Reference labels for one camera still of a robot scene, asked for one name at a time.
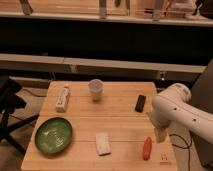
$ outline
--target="green bowl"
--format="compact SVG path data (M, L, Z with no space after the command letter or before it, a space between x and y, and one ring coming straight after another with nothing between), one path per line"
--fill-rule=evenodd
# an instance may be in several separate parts
M72 126L64 118L46 120L37 130L35 144L43 154L56 154L64 150L71 142Z

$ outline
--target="chair leg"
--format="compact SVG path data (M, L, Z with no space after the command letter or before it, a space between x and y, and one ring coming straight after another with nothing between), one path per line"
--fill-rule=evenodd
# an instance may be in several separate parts
M21 154L25 155L26 150L20 145L18 144L12 136L10 136L9 134L5 137L5 139L12 145L14 146L19 152L21 152Z
M27 119L24 119L22 121L19 121L19 122L15 123L15 124L12 124L12 125L8 126L7 130L10 133L10 132L12 132L12 131L14 131L14 130L16 130L16 129L18 129L18 128L20 128L20 127L22 127L22 126L24 126L24 125L26 125L26 124L28 124L30 122L32 122L32 121L34 121L35 119L38 118L38 116L39 116L39 114L31 116L31 117L29 117Z

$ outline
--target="red pepper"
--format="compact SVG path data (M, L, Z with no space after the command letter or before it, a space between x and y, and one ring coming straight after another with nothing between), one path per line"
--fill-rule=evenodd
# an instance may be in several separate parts
M152 151L152 139L148 137L143 145L143 159L148 160Z

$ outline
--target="white cup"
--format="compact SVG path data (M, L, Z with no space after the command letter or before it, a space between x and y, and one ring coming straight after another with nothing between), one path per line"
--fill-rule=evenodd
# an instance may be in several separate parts
M102 97L103 82L99 79L93 79L89 82L89 90L93 101L99 101Z

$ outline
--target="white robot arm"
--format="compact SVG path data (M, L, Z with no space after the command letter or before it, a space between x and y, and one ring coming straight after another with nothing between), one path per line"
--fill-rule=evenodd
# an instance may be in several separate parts
M150 120L156 128L176 121L213 144L213 115L187 104L190 98L185 85L173 84L153 98Z

